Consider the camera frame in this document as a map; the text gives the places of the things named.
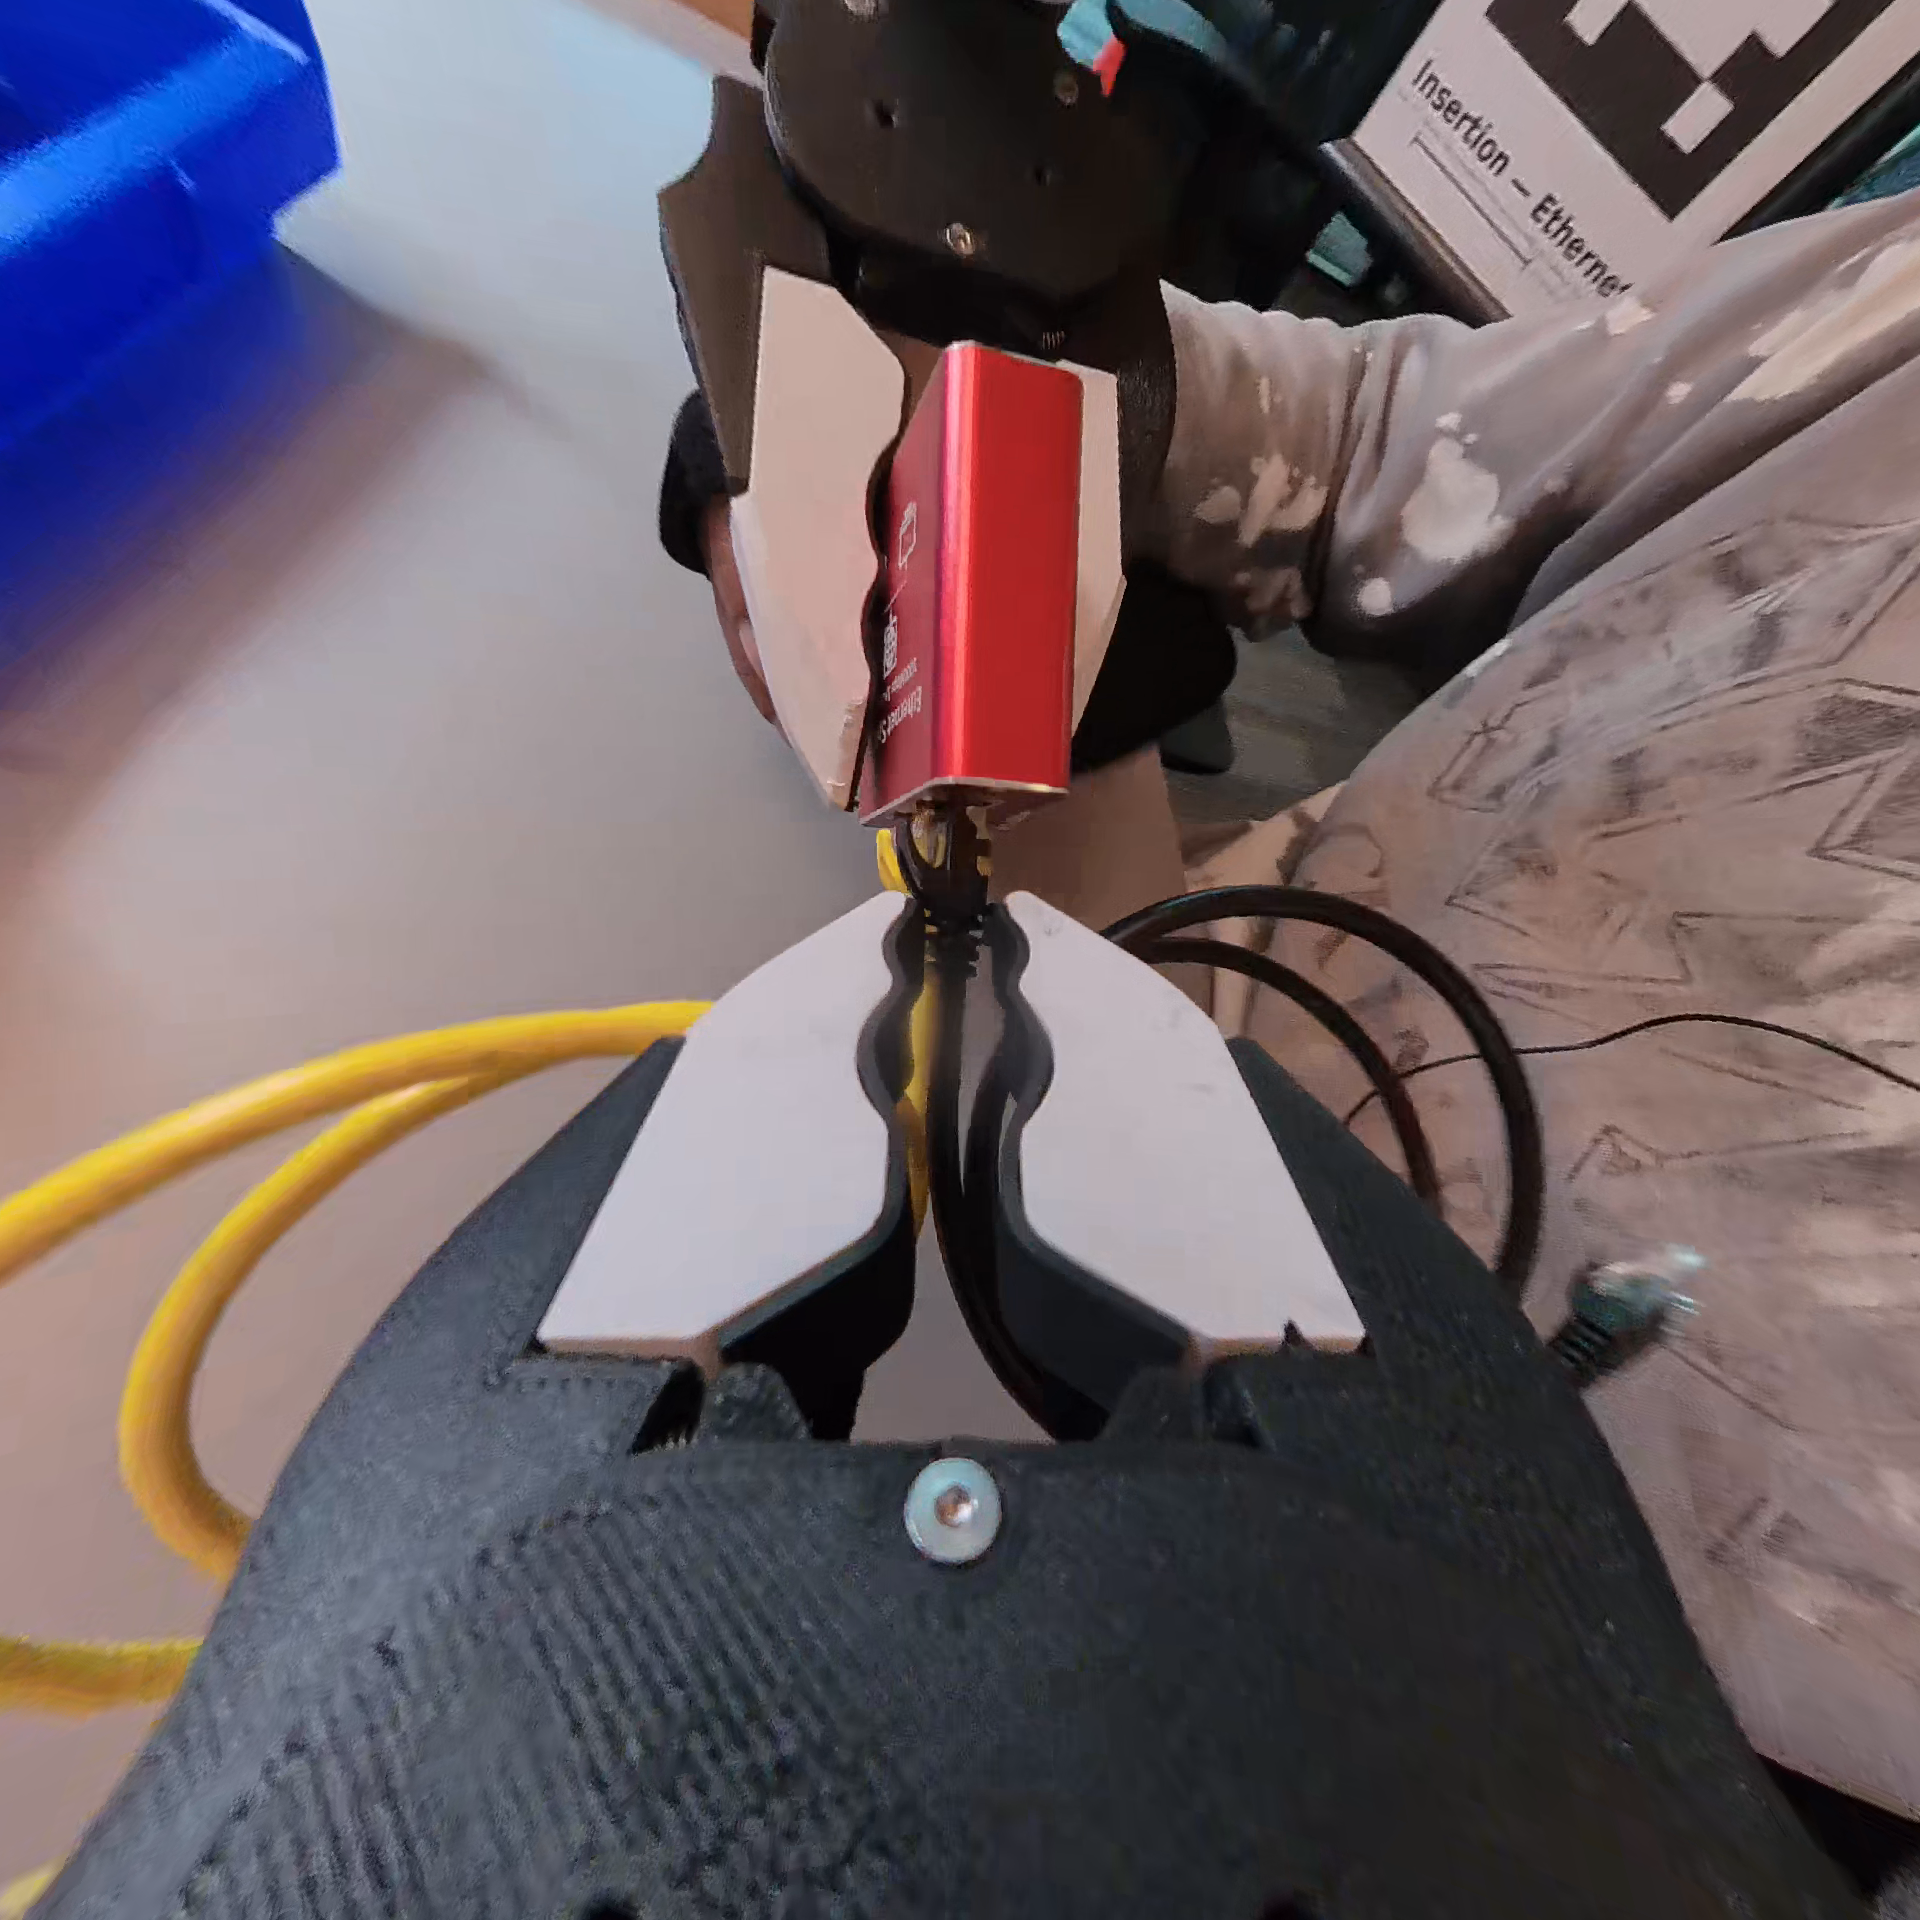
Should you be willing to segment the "person's right forearm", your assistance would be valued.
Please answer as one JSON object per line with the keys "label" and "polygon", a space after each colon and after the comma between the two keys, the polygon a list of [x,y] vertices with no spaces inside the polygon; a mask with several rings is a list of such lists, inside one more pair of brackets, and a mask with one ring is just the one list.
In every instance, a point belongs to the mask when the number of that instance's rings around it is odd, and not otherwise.
{"label": "person's right forearm", "polygon": [[1166,289],[1141,549],[1240,633],[1447,671],[1636,553],[1912,510],[1916,275],[1910,190],[1486,327]]}

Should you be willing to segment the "person's right hand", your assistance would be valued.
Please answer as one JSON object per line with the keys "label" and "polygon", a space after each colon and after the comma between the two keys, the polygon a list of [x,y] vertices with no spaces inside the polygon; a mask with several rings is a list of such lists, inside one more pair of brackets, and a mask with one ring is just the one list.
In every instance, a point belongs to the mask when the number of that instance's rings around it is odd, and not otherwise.
{"label": "person's right hand", "polygon": [[[698,546],[733,671],[754,711],[780,729],[722,495],[703,508]],[[1103,927],[1141,906],[1183,891],[1182,843],[1153,750],[1081,774],[1066,797],[994,828],[997,898],[1032,894],[1082,926]]]}

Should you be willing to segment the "black office chair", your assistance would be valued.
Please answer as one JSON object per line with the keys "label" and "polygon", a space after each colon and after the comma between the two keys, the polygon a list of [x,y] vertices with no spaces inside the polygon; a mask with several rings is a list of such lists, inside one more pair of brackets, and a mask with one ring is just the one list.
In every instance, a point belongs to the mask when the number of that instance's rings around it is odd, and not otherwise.
{"label": "black office chair", "polygon": [[1360,121],[1437,11],[1199,4],[1228,42],[1224,76],[1253,84],[1233,103],[1212,206],[1221,257],[1207,297],[1343,323],[1437,314],[1481,324],[1503,314],[1382,165],[1360,155]]}

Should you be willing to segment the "printed fiducial tag sign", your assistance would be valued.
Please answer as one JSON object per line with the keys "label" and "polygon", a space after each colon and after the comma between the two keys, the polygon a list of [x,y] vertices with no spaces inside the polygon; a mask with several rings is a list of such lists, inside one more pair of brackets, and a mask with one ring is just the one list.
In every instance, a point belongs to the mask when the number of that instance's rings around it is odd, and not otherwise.
{"label": "printed fiducial tag sign", "polygon": [[1613,301],[1916,124],[1916,3],[1449,3],[1362,117],[1375,204],[1500,317]]}

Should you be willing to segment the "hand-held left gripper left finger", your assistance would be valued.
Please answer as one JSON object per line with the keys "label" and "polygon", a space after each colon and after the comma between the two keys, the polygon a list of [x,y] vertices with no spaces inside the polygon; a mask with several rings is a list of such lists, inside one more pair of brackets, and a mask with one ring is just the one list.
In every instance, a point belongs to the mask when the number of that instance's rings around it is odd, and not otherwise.
{"label": "hand-held left gripper left finger", "polygon": [[776,1373],[813,1433],[850,1433],[914,1308],[901,1117],[920,913],[878,894],[685,1033],[562,1276],[548,1354]]}

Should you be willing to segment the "person's torso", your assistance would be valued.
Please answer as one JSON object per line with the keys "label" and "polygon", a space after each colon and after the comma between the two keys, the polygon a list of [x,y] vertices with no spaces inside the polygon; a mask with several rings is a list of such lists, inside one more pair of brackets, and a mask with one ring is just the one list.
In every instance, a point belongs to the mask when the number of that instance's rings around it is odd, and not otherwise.
{"label": "person's torso", "polygon": [[1916,1813],[1916,508],[1612,567],[1416,711],[1302,878],[1530,1062],[1526,1308],[1681,1246],[1593,1420],[1752,1743]]}

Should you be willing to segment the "red metal ethernet adapter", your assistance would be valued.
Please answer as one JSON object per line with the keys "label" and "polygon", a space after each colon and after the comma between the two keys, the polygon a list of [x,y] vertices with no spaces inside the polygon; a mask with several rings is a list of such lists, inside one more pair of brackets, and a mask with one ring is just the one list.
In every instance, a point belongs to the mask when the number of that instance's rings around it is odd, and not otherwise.
{"label": "red metal ethernet adapter", "polygon": [[1081,429],[1065,367],[941,349],[885,483],[864,825],[1065,791]]}

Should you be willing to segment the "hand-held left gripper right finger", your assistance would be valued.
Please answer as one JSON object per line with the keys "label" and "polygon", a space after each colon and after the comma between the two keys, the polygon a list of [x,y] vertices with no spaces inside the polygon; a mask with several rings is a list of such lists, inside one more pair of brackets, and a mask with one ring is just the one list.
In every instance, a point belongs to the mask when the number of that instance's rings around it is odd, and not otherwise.
{"label": "hand-held left gripper right finger", "polygon": [[999,1033],[967,1117],[967,1287],[1029,1418],[1098,1433],[1144,1373],[1360,1354],[1360,1309],[1212,1020],[1034,894],[982,933]]}

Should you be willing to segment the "blue plastic bin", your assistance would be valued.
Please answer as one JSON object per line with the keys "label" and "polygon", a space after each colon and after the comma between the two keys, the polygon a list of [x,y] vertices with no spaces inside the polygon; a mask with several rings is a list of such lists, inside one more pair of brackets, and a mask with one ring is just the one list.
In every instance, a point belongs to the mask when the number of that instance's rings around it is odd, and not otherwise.
{"label": "blue plastic bin", "polygon": [[281,215],[341,165],[300,3],[2,4],[4,682],[278,359]]}

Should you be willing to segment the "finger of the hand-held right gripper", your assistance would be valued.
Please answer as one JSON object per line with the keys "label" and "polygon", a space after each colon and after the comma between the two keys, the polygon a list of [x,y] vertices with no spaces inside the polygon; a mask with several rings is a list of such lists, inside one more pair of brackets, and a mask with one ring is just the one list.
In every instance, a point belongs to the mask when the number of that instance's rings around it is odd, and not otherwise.
{"label": "finger of the hand-held right gripper", "polygon": [[872,705],[872,489],[903,428],[904,373],[825,281],[759,277],[749,485],[737,579],[775,721],[822,801],[850,812]]}
{"label": "finger of the hand-held right gripper", "polygon": [[1082,397],[1078,443],[1071,722],[1082,721],[1117,621],[1124,572],[1120,526],[1120,395],[1112,373],[1066,366]]}

